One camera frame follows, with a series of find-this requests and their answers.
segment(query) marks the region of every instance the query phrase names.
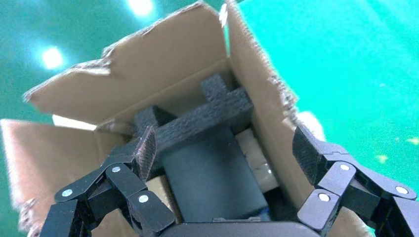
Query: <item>cardboard box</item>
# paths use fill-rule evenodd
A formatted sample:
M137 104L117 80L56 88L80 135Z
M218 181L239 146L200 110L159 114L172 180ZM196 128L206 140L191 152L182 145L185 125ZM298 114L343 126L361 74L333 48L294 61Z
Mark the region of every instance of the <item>cardboard box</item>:
M123 128L138 111L158 105L180 115L205 102L200 82L222 73L246 89L262 148L300 207L313 187L292 154L296 99L247 29L234 0L227 1L227 10L229 57L218 13L197 2L109 46L101 59L75 65L29 90L25 100L39 110L97 124L98 129L2 120L12 205L19 208L35 198L31 221L42 223L59 189L98 168L115 145L126 142ZM345 208L329 234L364 235L361 220ZM116 211L94 236L128 237L134 232Z

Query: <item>cardboard flap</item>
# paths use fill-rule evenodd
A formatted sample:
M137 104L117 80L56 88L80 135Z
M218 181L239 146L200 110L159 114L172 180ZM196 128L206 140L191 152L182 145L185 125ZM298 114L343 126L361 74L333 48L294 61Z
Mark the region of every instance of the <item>cardboard flap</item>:
M225 59L218 14L197 2L109 46L102 59L34 87L24 98L43 112L99 124Z
M34 219L43 221L54 195L100 166L119 136L106 134L99 148L93 131L17 120L1 120L12 206L35 198Z
M293 129L285 122L296 122L296 98L247 28L236 1L226 2L231 68L253 102L252 122L272 168L300 208L314 188L292 154ZM368 236L364 226L354 212L343 208L328 236Z

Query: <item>metal screw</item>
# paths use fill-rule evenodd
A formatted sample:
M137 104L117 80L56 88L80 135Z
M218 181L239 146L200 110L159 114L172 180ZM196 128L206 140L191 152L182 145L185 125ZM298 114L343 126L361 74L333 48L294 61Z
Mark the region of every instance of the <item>metal screw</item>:
M138 201L141 202L141 203L146 202L146 201L148 201L148 196L147 195L141 195L138 198Z
M349 170L349 166L347 166L346 164L341 164L340 168L343 170Z
M116 172L118 172L120 170L121 170L121 168L119 166L112 168L112 172L114 172L114 173L116 173Z
M67 189L65 191L63 191L63 193L61 194L63 197L68 197L73 193L73 190L71 189Z
M409 192L409 191L407 191L407 189L405 189L403 187L400 187L400 186L397 186L396 190L401 194L407 194Z
M327 194L319 194L319 198L322 201L330 201L330 197Z

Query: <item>green surface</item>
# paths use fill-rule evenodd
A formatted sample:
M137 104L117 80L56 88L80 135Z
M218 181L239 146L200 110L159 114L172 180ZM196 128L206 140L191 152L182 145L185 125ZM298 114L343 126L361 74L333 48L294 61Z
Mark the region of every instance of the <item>green surface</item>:
M248 0L241 9L326 139L419 191L419 1Z
M193 0L156 0L149 16L126 0L3 1L0 8L0 118L51 122L21 95L102 48ZM209 3L219 9L222 0ZM327 139L362 164L419 190L419 2L415 0L246 0L242 11L301 111L312 111ZM57 47L63 65L42 53ZM382 164L377 156L388 159ZM3 154L0 233L16 231Z

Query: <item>teal background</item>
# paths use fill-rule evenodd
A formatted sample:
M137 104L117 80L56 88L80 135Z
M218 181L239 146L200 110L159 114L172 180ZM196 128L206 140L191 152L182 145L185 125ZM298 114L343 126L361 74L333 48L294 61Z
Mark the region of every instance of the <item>teal background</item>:
M52 123L21 95L65 68L193 0L155 0L136 16L125 0L15 0L0 4L0 118ZM207 1L220 9L222 0ZM419 191L419 2L245 0L245 20L329 141L360 163ZM47 70L56 46L64 64ZM17 232L1 155L0 233ZM381 163L377 156L388 159Z

